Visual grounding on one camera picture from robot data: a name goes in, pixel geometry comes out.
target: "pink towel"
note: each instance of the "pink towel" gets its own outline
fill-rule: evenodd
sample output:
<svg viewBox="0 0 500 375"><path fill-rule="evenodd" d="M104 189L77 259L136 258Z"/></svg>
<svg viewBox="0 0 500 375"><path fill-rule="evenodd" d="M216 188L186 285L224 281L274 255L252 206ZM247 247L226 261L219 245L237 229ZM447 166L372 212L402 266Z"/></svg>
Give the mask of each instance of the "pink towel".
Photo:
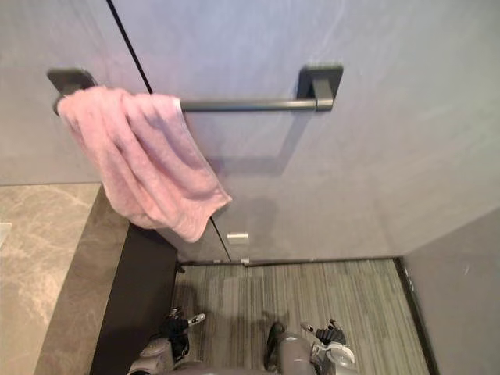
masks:
<svg viewBox="0 0 500 375"><path fill-rule="evenodd" d="M111 206L143 228L197 241L231 201L191 136L178 98L93 87L58 105L96 165Z"/></svg>

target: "marble floor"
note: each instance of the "marble floor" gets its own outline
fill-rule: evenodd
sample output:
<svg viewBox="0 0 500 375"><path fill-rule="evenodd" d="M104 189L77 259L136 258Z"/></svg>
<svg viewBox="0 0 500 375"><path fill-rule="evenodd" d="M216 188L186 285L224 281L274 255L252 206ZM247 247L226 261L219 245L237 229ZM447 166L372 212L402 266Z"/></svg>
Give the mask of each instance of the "marble floor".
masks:
<svg viewBox="0 0 500 375"><path fill-rule="evenodd" d="M0 187L0 373L34 372L99 186Z"/></svg>
<svg viewBox="0 0 500 375"><path fill-rule="evenodd" d="M68 269L34 375L86 374L129 222L100 189Z"/></svg>

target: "towel bar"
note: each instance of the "towel bar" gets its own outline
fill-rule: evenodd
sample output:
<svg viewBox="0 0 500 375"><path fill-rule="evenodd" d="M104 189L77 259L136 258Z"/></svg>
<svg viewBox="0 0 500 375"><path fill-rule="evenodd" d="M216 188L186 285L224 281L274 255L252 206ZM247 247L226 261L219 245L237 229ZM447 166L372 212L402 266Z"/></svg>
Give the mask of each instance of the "towel bar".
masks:
<svg viewBox="0 0 500 375"><path fill-rule="evenodd" d="M233 101L192 101L181 100L182 112L254 112L254 111L331 111L341 83L343 67L305 66L298 75L297 98L295 100L233 100ZM92 75L86 70L51 69L48 79L60 96L53 105L57 114L57 104L65 95L76 90L96 85Z"/></svg>

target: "striped carpet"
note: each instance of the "striped carpet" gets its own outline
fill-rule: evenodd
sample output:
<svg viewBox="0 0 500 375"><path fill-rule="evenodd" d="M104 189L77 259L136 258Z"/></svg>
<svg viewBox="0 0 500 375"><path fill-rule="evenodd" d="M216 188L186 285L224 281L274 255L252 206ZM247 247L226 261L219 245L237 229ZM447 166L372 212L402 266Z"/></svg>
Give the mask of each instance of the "striped carpet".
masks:
<svg viewBox="0 0 500 375"><path fill-rule="evenodd" d="M344 329L360 374L428 374L391 260L185 269L177 274L174 305L188 315L207 314L190 331L190 359L263 369L274 320L298 333L301 321L325 327L332 317Z"/></svg>

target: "gray wall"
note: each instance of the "gray wall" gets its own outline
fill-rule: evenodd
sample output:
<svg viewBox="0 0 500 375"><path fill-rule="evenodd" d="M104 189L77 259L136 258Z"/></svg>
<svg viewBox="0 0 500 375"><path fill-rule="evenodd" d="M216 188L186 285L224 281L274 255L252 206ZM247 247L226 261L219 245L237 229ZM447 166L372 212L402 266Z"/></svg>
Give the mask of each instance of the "gray wall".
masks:
<svg viewBox="0 0 500 375"><path fill-rule="evenodd" d="M156 93L290 98L342 63L332 112L187 115L241 259L403 255L500 207L500 2L121 0Z"/></svg>
<svg viewBox="0 0 500 375"><path fill-rule="evenodd" d="M101 84L145 86L101 0L0 2L0 185L99 181L52 111L49 68L83 67Z"/></svg>
<svg viewBox="0 0 500 375"><path fill-rule="evenodd" d="M500 373L500 209L404 260L441 373Z"/></svg>

